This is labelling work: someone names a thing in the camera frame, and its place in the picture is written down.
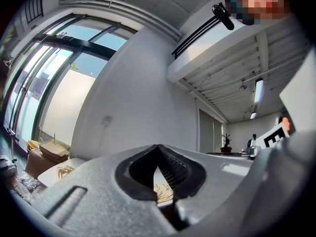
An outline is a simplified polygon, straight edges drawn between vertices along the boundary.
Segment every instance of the ceiling light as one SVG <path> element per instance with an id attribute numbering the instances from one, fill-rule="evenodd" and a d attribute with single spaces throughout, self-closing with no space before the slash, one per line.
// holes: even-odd
<path id="1" fill-rule="evenodd" d="M 263 94 L 263 79 L 256 80 L 255 103 L 260 102 Z"/>
<path id="2" fill-rule="evenodd" d="M 250 119 L 254 119 L 257 116 L 257 113 L 252 113 Z"/>

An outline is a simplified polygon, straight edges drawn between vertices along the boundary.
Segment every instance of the fluorescent light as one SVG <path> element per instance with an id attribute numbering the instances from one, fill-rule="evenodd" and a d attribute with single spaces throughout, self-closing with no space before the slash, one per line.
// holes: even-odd
<path id="1" fill-rule="evenodd" d="M 257 113 L 252 113 L 250 119 L 254 119 L 257 116 Z"/>
<path id="2" fill-rule="evenodd" d="M 263 94 L 263 79 L 256 80 L 255 103 L 260 102 Z"/>

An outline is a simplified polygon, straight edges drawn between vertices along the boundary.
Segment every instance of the cardboard box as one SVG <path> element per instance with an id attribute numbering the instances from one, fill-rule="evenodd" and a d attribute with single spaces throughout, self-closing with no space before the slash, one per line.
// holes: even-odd
<path id="1" fill-rule="evenodd" d="M 39 149 L 44 155 L 48 155 L 54 159 L 59 159 L 68 154 L 68 151 L 65 148 L 52 142 L 40 144 Z"/>

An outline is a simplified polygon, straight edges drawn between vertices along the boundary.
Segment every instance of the floor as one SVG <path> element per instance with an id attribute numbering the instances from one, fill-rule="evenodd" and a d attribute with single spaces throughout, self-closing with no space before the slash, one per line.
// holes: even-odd
<path id="1" fill-rule="evenodd" d="M 0 129 L 0 154 L 7 156 L 9 159 L 11 159 L 11 142 L 8 141 L 4 135 L 4 131 Z M 21 173 L 26 166 L 27 162 L 27 154 L 22 155 L 19 151 L 17 151 L 15 148 L 13 149 L 13 154 L 17 158 L 17 170 L 18 173 Z"/>

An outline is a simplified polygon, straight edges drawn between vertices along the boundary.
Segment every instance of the black railing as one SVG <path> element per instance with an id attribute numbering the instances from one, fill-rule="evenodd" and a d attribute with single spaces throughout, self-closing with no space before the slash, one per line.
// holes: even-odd
<path id="1" fill-rule="evenodd" d="M 230 14 L 221 2 L 214 5 L 212 11 L 215 16 L 201 25 L 172 52 L 172 55 L 175 59 L 177 59 L 185 50 L 187 50 L 190 45 L 192 45 L 195 41 L 197 41 L 219 23 L 222 22 L 228 30 L 234 29 L 234 24 L 229 19 Z"/>
<path id="2" fill-rule="evenodd" d="M 28 24 L 38 17 L 43 17 L 42 0 L 26 0 L 25 15 Z"/>

